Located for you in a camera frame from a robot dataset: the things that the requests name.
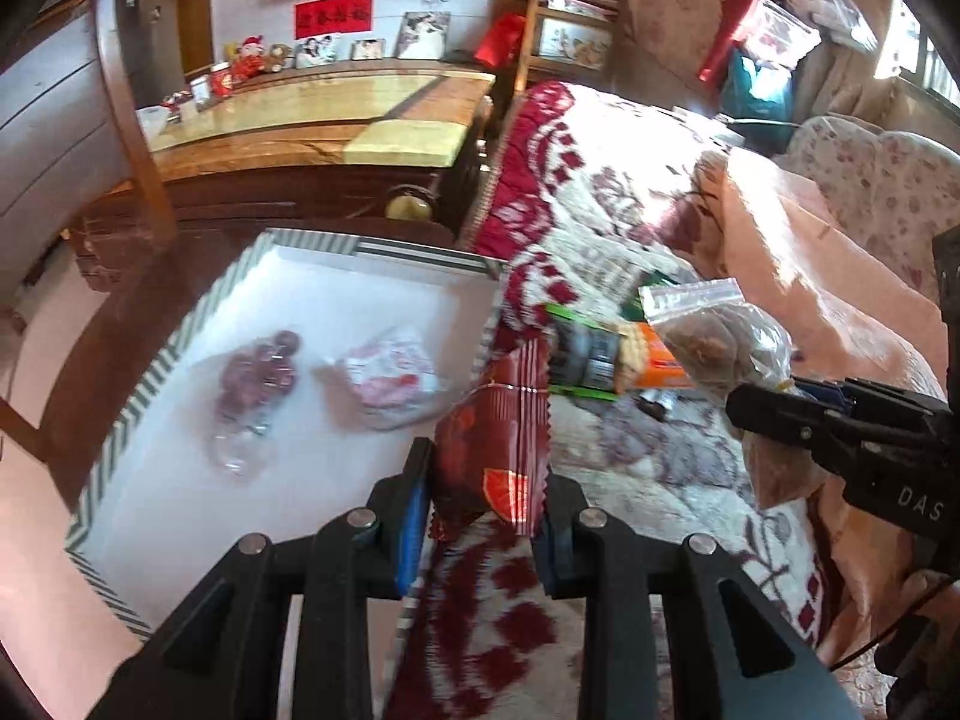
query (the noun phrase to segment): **photo frame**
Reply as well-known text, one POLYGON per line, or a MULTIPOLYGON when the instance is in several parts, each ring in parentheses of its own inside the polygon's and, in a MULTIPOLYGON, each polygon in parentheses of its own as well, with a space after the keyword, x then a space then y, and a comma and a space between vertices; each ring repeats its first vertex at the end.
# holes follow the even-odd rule
POLYGON ((312 35, 296 44, 296 69, 329 65, 340 58, 339 33, 312 35))
POLYGON ((403 14, 397 36, 397 59, 443 59, 450 14, 414 11, 403 14))
POLYGON ((368 38, 355 40, 350 47, 350 59, 363 61, 366 59, 383 59, 387 53, 387 41, 383 38, 368 38))

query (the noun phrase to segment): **wooden cabinet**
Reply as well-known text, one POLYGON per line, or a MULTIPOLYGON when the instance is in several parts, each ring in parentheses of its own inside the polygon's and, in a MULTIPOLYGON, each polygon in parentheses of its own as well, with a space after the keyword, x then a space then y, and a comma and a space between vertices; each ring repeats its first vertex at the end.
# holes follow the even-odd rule
MULTIPOLYGON (((457 233, 476 194, 493 77, 453 66, 282 74, 152 142, 181 230, 414 218, 457 233)), ((131 188, 71 224, 80 270, 110 290, 149 252, 131 188)))

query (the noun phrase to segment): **white tray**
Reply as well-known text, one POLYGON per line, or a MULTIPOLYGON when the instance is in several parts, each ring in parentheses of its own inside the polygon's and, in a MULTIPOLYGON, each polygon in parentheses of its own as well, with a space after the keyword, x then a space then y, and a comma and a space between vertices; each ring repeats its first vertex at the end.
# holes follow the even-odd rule
POLYGON ((503 271, 501 261, 421 245, 264 233, 184 319, 114 423, 71 521, 74 562, 144 638, 244 533, 305 536, 365 503, 434 423, 368 430, 316 369, 405 324, 441 375, 469 385, 488 359, 503 271), (236 480, 208 453, 215 368, 237 346, 286 328, 304 339, 301 379, 277 411, 275 458, 236 480))

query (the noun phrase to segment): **plastic bag on shelf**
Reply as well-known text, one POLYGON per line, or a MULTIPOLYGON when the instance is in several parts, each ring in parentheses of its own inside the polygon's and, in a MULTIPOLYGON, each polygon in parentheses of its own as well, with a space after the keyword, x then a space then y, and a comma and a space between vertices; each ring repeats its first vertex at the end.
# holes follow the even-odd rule
POLYGON ((810 28, 770 0, 760 0, 745 26, 743 52, 757 62, 789 70, 820 45, 820 30, 810 28))
POLYGON ((807 23, 829 30, 836 43, 853 50, 874 53, 877 36, 853 0, 786 0, 807 23))
POLYGON ((230 473, 251 477, 271 456, 268 441, 277 407, 291 394, 299 378, 294 357, 301 337, 281 330, 258 338, 227 358, 220 372, 214 406, 211 452, 230 473))
POLYGON ((411 327, 392 327, 329 367, 359 401, 364 423, 375 430, 438 416, 461 394, 437 375, 411 327))
MULTIPOLYGON (((645 288, 647 320, 717 405, 740 384, 802 394, 790 371, 793 343, 779 322, 747 303, 736 279, 645 288)), ((808 450, 747 433, 744 463, 762 509, 806 498, 827 479, 808 450)))

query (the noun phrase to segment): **red snack package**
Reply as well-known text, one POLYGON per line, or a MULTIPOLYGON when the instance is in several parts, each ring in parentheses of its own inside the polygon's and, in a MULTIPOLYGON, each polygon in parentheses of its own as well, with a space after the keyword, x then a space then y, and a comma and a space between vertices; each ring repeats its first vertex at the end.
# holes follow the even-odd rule
POLYGON ((536 338, 502 358, 438 423, 431 538, 454 541, 491 510, 519 536, 536 533, 550 454, 548 356, 547 341, 536 338))

